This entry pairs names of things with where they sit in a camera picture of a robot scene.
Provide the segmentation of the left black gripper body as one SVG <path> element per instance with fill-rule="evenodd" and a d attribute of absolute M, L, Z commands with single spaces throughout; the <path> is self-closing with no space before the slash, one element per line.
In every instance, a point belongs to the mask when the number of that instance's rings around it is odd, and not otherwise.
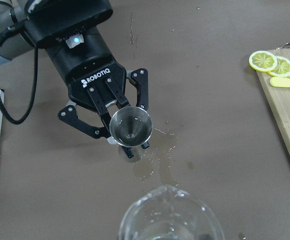
<path fill-rule="evenodd" d="M 113 57 L 96 27 L 83 34 L 84 43 L 69 48 L 65 42 L 46 49 L 68 88 L 68 97 L 77 105 L 95 112 L 88 90 L 96 87 L 105 105 L 114 101 L 105 81 L 110 78 L 125 91 L 126 69 Z"/>

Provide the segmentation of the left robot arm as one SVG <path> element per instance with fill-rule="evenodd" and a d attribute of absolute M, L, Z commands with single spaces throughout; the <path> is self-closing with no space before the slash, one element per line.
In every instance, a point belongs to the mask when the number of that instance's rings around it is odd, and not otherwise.
<path fill-rule="evenodd" d="M 112 55 L 97 28 L 112 14 L 108 0 L 0 0 L 0 64 L 44 49 L 68 90 L 58 118 L 132 158 L 153 132 L 148 71 L 128 71 Z M 1 96 L 0 111 L 14 125 L 25 120 L 14 119 Z"/>

